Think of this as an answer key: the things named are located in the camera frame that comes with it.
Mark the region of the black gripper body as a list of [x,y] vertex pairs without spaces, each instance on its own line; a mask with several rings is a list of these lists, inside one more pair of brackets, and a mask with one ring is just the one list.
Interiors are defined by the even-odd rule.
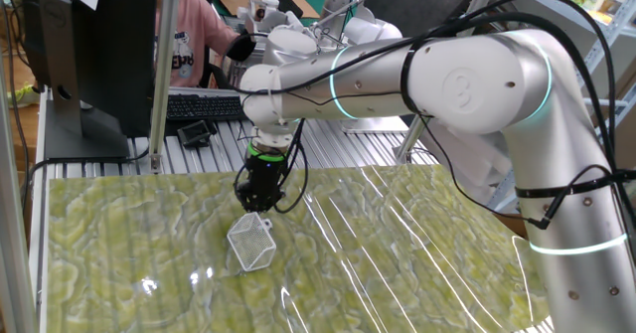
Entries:
[[279,181],[286,169],[283,156],[249,156],[245,162],[247,179],[242,187],[249,194],[277,194]]

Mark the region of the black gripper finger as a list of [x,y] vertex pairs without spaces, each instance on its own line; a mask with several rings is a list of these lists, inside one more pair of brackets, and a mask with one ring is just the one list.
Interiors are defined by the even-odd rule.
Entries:
[[285,193],[278,187],[266,188],[260,195],[261,210],[269,211],[285,196]]
[[236,182],[235,195],[247,213],[261,212],[260,197],[249,181]]

